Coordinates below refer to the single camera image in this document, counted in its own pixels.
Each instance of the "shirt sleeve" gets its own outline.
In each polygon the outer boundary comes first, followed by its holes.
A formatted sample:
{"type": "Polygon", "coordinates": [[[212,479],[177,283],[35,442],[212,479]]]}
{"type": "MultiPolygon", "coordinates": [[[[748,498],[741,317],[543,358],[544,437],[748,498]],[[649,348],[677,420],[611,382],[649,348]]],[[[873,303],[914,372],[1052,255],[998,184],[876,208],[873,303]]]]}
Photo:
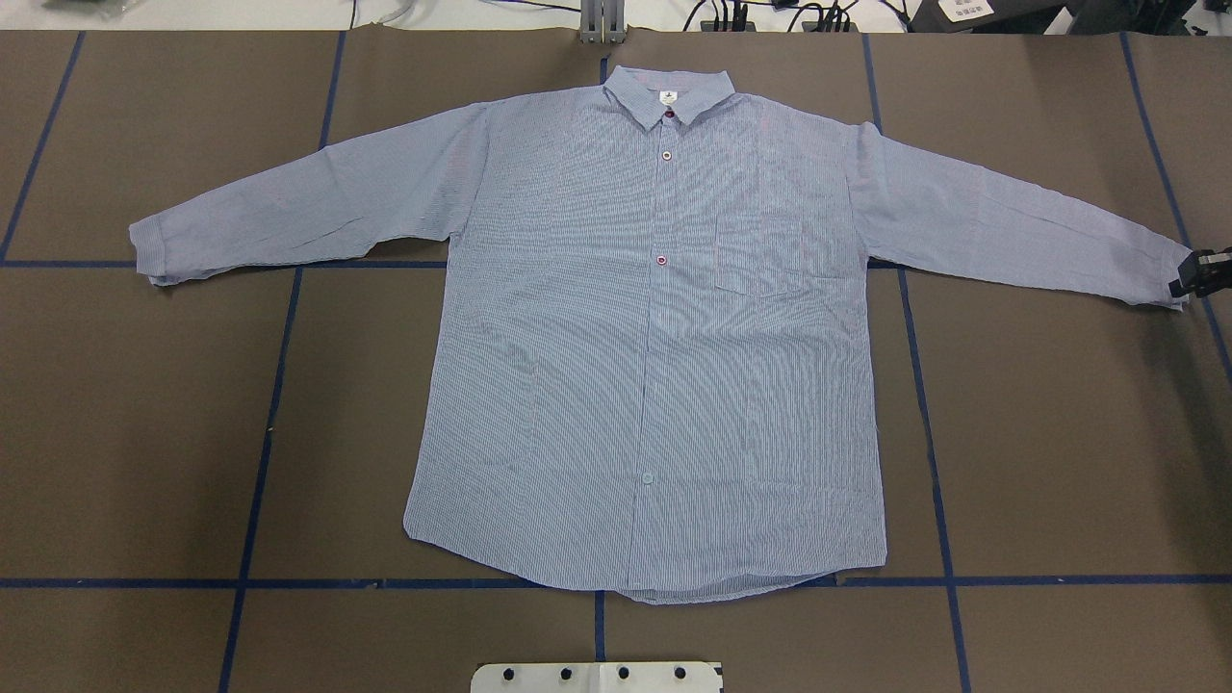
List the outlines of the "shirt sleeve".
{"type": "Polygon", "coordinates": [[[1180,310],[1184,245],[1073,197],[853,127],[853,216],[870,255],[986,281],[1180,310]]]}
{"type": "Polygon", "coordinates": [[[137,271],[158,286],[243,265],[363,255],[466,226],[487,158],[490,104],[325,147],[129,227],[137,271]]]}

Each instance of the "shirt collar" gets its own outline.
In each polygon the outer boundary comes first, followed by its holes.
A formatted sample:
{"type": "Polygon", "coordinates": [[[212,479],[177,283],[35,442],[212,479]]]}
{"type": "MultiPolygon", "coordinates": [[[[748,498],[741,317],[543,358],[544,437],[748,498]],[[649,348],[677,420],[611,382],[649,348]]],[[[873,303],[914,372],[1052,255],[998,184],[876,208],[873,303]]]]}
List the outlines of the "shirt collar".
{"type": "Polygon", "coordinates": [[[633,120],[650,129],[664,111],[675,111],[685,125],[736,94],[727,73],[659,73],[617,67],[604,83],[604,90],[616,97],[633,120]],[[659,102],[659,90],[679,91],[675,104],[659,102]]]}

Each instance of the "blue button-up shirt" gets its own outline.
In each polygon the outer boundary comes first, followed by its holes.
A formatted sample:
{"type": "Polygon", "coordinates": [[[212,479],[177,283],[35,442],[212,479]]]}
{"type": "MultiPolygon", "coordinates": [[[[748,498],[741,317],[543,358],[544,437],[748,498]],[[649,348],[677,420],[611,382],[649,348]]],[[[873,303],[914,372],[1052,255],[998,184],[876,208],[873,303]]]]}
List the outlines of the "blue button-up shirt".
{"type": "Polygon", "coordinates": [[[726,73],[623,68],[326,147],[131,236],[156,285],[448,238],[407,531],[653,603],[885,561],[870,255],[1179,307],[1186,254],[726,73]]]}

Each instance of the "white mounting plate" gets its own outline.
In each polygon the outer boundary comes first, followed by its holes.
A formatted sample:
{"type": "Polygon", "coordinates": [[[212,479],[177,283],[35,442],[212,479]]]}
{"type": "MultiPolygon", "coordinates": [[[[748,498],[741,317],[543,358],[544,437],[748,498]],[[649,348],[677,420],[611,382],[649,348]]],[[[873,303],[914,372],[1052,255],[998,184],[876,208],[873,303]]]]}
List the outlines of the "white mounting plate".
{"type": "Polygon", "coordinates": [[[471,693],[722,693],[721,671],[713,662],[483,665],[471,677],[471,693]],[[621,670],[628,676],[621,678],[621,670]],[[509,672],[513,678],[505,678],[509,672]]]}

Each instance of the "white floor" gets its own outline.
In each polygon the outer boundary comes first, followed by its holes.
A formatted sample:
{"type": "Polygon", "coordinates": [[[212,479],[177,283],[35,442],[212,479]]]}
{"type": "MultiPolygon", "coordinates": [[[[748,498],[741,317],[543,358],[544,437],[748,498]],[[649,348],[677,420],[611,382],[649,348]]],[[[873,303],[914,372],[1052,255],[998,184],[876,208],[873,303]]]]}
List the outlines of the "white floor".
{"type": "MultiPolygon", "coordinates": [[[[355,25],[361,26],[397,14],[405,0],[357,0],[355,25]]],[[[579,0],[545,0],[577,7],[579,0]]],[[[894,4],[902,0],[888,0],[894,4]]],[[[908,0],[914,15],[920,0],[908,0]]],[[[680,31],[694,0],[627,0],[625,18],[631,26],[680,31]]],[[[878,0],[859,0],[850,10],[864,32],[901,32],[894,14],[878,0]]],[[[713,18],[710,4],[694,18],[713,18]]],[[[785,31],[795,10],[775,11],[753,5],[749,20],[758,31],[785,31]]],[[[813,18],[808,11],[802,20],[813,18]]],[[[1201,0],[1185,15],[1191,26],[1212,36],[1232,35],[1227,15],[1207,12],[1201,0]]],[[[0,2],[0,28],[59,30],[338,30],[351,23],[351,0],[6,0],[0,2]],[[115,11],[124,6],[124,11],[115,11]]],[[[411,9],[388,26],[413,30],[522,30],[577,28],[579,15],[496,0],[414,0],[411,9]]]]}

